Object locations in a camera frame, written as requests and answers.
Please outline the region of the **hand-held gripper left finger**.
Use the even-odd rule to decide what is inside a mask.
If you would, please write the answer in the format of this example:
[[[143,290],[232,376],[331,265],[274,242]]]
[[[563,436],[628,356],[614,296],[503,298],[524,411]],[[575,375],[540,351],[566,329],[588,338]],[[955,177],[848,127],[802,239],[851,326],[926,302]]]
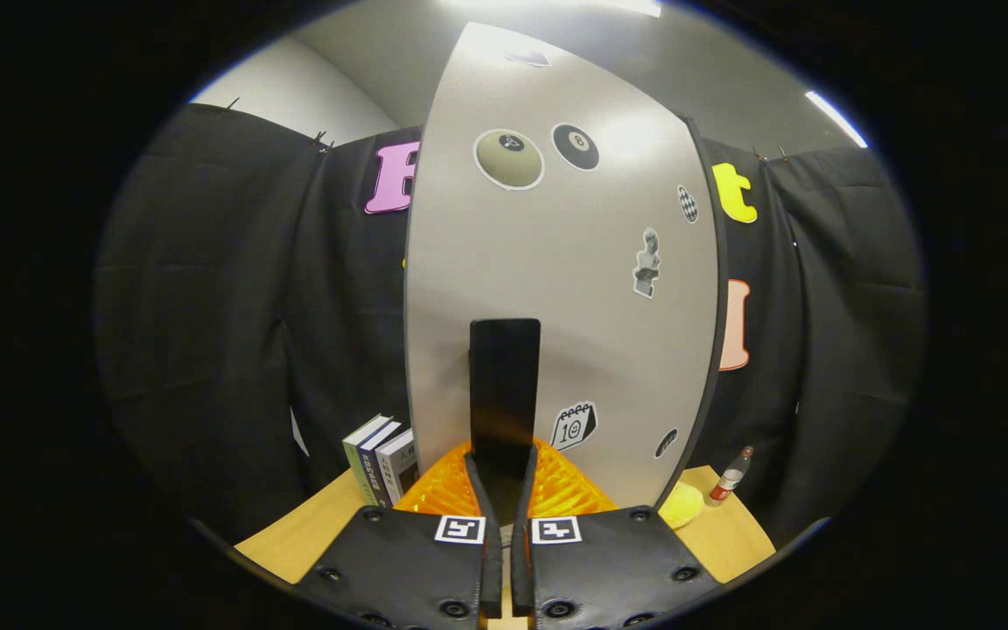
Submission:
[[[360,507],[297,588],[365,627],[484,629],[501,615],[501,532],[473,448],[408,497],[408,510]]]

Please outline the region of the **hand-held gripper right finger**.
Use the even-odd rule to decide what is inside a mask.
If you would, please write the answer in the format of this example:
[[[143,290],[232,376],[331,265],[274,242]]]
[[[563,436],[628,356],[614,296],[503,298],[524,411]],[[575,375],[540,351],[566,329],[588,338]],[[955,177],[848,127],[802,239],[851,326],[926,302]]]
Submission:
[[[721,584],[649,505],[612,509],[552,448],[529,450],[512,535],[513,611],[531,629],[634,629]]]

